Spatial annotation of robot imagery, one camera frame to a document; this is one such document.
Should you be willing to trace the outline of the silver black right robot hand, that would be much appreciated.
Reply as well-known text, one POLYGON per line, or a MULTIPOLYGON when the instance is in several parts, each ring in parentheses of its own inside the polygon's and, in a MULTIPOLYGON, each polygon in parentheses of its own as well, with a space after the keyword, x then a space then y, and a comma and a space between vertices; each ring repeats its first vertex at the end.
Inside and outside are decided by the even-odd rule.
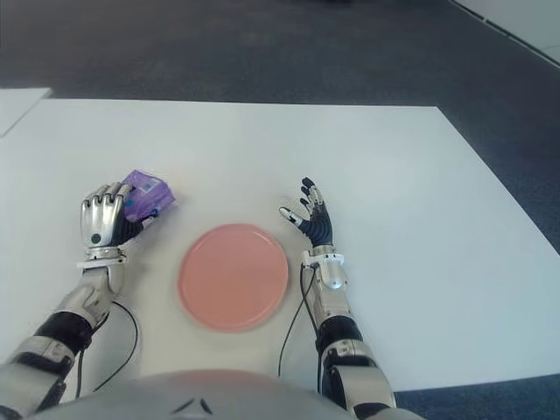
POLYGON ((319 188, 310 178, 303 178, 301 184, 304 198, 300 199, 300 203, 307 210, 309 217, 307 219, 303 218, 285 206, 279 208, 279 213, 306 236, 314 248, 319 246, 332 247, 333 226, 326 208, 326 202, 319 188))

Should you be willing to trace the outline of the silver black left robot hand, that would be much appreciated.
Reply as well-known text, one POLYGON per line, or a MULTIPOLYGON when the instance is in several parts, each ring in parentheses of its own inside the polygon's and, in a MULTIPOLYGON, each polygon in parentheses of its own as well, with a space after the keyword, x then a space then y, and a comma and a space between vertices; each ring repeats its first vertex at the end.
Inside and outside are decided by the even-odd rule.
POLYGON ((125 216, 125 202, 132 186, 115 182, 102 185, 89 194, 80 206, 80 233, 88 253, 97 249, 118 248, 138 236, 154 220, 150 215, 137 221, 125 216))

